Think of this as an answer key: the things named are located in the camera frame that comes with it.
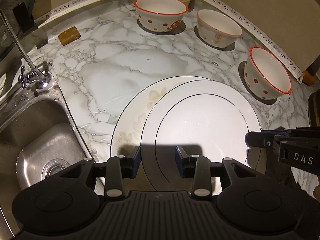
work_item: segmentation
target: faucet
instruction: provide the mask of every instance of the faucet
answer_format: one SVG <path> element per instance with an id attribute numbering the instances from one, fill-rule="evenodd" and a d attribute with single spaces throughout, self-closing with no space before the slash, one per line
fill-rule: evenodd
<path id="1" fill-rule="evenodd" d="M 4 23 L 5 28 L 7 31 L 10 33 L 10 36 L 12 37 L 12 40 L 14 44 L 17 46 L 18 50 L 20 51 L 21 55 L 25 59 L 25 61 L 28 63 L 28 65 L 31 68 L 31 71 L 27 74 L 25 74 L 26 67 L 22 66 L 21 67 L 21 74 L 19 75 L 18 78 L 18 83 L 22 85 L 22 88 L 25 89 L 27 88 L 27 83 L 36 83 L 36 88 L 37 89 L 42 89 L 45 88 L 50 80 L 51 80 L 51 75 L 46 71 L 45 73 L 42 73 L 38 67 L 36 67 L 28 54 L 25 52 L 23 49 L 17 35 L 15 34 L 14 30 L 12 29 L 12 26 L 5 15 L 4 11 L 0 8 L 0 18 Z"/>

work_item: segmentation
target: red flower print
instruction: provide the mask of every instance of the red flower print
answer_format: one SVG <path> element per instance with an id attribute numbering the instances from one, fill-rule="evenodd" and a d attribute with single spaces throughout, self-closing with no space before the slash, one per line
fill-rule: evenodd
<path id="1" fill-rule="evenodd" d="M 171 24 L 167 30 L 172 31 L 175 27 L 177 27 L 179 25 L 179 23 L 181 22 L 181 20 L 178 20 L 176 22 L 174 22 L 173 24 Z"/>
<path id="2" fill-rule="evenodd" d="M 221 36 L 220 34 L 216 34 L 216 35 L 215 35 L 215 38 L 216 38 L 217 40 L 220 40 L 220 39 L 222 38 L 222 36 Z"/>

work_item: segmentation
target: white plate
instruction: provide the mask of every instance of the white plate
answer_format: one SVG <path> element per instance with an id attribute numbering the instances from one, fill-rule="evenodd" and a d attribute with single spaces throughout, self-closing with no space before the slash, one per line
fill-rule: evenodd
<path id="1" fill-rule="evenodd" d="M 186 189 L 188 183 L 175 165 L 175 145 L 185 146 L 189 155 L 200 153 L 215 162 L 231 157 L 256 168 L 259 154 L 247 161 L 244 138 L 249 131 L 260 131 L 260 125 L 251 105 L 235 89 L 211 80 L 182 84 L 158 101 L 145 122 L 141 137 L 145 173 L 156 190 Z M 214 193 L 220 192 L 216 179 Z"/>
<path id="2" fill-rule="evenodd" d="M 140 146 L 141 134 L 148 114 L 171 89 L 194 80 L 206 78 L 178 76 L 158 81 L 136 95 L 121 113 L 111 139 L 110 156 L 128 155 Z"/>

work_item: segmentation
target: stainless steel sink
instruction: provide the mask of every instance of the stainless steel sink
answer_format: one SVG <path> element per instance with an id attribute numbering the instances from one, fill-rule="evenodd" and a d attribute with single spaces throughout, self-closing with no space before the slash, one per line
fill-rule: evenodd
<path id="1" fill-rule="evenodd" d="M 8 98 L 0 106 L 0 240 L 20 231 L 11 204 L 22 189 L 86 157 L 55 79 L 45 89 L 20 88 Z M 96 192 L 103 192 L 100 181 Z"/>

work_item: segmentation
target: wall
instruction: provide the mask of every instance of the wall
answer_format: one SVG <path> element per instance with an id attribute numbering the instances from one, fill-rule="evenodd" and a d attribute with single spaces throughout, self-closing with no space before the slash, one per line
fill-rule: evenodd
<path id="1" fill-rule="evenodd" d="M 35 18 L 70 0 L 37 0 Z M 222 0 L 261 28 L 305 70 L 320 54 L 320 0 Z"/>

